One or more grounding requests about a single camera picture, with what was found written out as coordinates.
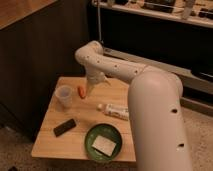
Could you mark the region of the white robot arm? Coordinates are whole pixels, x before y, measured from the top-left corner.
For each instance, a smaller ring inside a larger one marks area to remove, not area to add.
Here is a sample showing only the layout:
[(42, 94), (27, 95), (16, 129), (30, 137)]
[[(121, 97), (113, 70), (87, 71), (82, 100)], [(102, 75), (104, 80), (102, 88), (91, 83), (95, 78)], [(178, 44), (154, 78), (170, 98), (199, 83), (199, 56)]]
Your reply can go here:
[(128, 110), (137, 171), (193, 171), (180, 99), (178, 76), (165, 70), (107, 57), (97, 41), (75, 52), (85, 67), (87, 90), (107, 76), (129, 85)]

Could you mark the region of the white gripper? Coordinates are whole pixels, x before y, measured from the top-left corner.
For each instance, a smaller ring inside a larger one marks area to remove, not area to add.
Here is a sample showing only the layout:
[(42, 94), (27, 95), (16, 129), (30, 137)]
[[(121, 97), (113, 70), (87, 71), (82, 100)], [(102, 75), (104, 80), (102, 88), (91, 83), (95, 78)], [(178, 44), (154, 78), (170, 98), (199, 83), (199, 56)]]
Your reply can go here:
[(105, 77), (105, 74), (99, 70), (87, 68), (86, 69), (86, 77), (88, 82), (86, 83), (86, 96), (89, 97), (95, 88), (95, 84), (99, 84), (101, 82), (106, 83), (111, 86), (108, 78)]

